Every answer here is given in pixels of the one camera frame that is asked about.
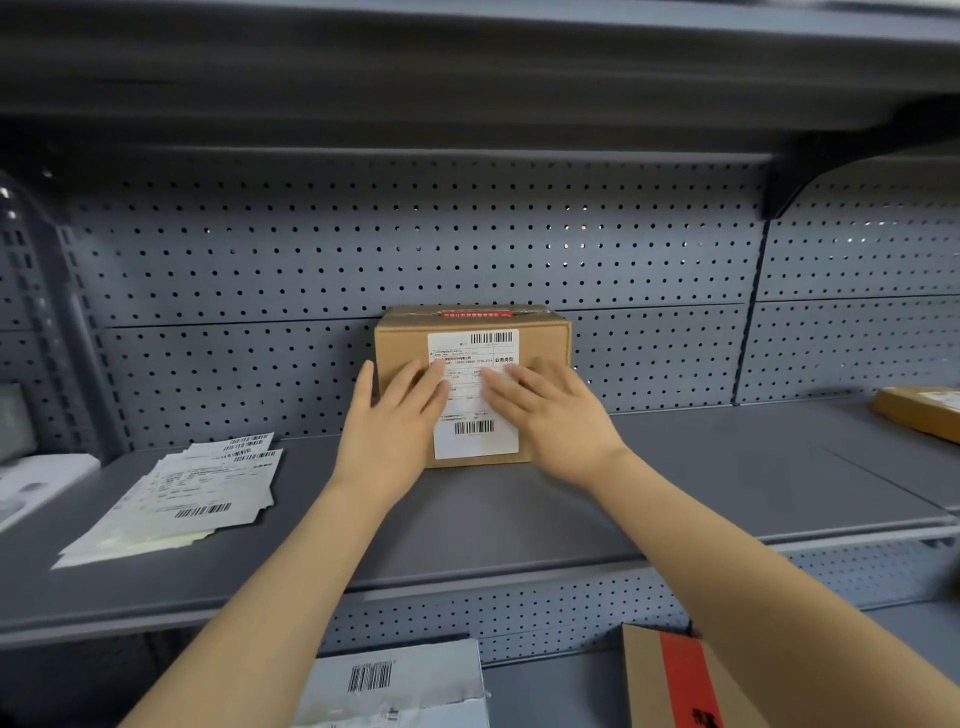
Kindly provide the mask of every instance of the gray shelf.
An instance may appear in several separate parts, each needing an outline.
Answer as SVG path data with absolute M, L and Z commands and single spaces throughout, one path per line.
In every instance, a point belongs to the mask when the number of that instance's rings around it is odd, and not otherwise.
M 0 115 L 80 140 L 770 152 L 960 87 L 960 15 L 935 8 L 13 5 Z
M 895 425 L 857 400 L 824 400 L 809 411 L 821 423 L 826 449 L 960 512 L 960 445 Z
M 677 485 L 764 540 L 950 519 L 820 447 L 823 421 L 836 417 L 835 406 L 810 401 L 688 409 L 615 421 L 625 441 Z M 320 492 L 337 443 L 334 437 L 285 442 L 274 483 L 276 506 L 251 526 L 182 549 L 50 571 L 60 549 L 167 450 L 121 457 L 0 535 L 0 581 L 14 585 L 0 602 L 0 637 L 48 627 L 62 635 L 91 634 L 121 619 L 140 619 L 147 629 L 219 607 Z M 638 556 L 596 505 L 533 466 L 436 470 L 383 524 L 351 587 L 427 584 Z
M 908 604 L 870 612 L 960 683 L 960 610 L 945 603 Z M 623 654 L 605 650 L 484 670 L 492 728 L 625 728 L 630 725 Z

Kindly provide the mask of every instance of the shelf bracket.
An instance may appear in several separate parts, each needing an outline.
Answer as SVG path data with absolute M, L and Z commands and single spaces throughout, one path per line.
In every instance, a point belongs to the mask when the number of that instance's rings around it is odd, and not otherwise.
M 859 132 L 798 136 L 767 172 L 764 220 L 776 220 L 820 175 L 860 159 L 960 138 L 960 96 L 938 96 L 900 107 L 886 124 Z

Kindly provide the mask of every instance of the forearm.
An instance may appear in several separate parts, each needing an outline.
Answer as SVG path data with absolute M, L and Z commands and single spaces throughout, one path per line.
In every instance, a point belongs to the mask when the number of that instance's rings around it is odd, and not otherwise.
M 592 490 L 771 725 L 960 725 L 949 680 L 639 458 Z
M 386 511 L 361 489 L 327 484 L 124 728 L 288 728 L 330 616 Z

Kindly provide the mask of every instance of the red tape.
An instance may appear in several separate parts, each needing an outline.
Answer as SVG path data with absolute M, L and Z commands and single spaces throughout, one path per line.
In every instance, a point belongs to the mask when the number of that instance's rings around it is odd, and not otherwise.
M 502 308 L 496 308 L 493 310 L 477 310 L 467 309 L 467 310 L 452 310 L 452 311 L 441 311 L 440 315 L 445 318 L 451 319 L 484 319 L 484 318 L 495 318 L 495 319 L 509 319 L 513 318 L 513 311 L 505 311 Z
M 724 728 L 700 641 L 660 632 L 660 652 L 676 728 Z

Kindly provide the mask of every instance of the hand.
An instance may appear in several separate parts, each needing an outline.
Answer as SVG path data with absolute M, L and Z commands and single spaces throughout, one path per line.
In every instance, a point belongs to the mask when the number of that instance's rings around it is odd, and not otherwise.
M 592 491 L 611 460 L 631 454 L 610 416 L 576 372 L 553 359 L 534 369 L 508 364 L 507 375 L 481 372 L 484 398 L 523 433 L 533 461 L 545 471 Z
M 411 389 L 422 364 L 411 361 L 372 406 L 373 362 L 365 361 L 337 450 L 330 484 L 346 485 L 392 508 L 423 472 L 433 425 L 444 412 L 450 384 L 444 362 L 433 362 Z

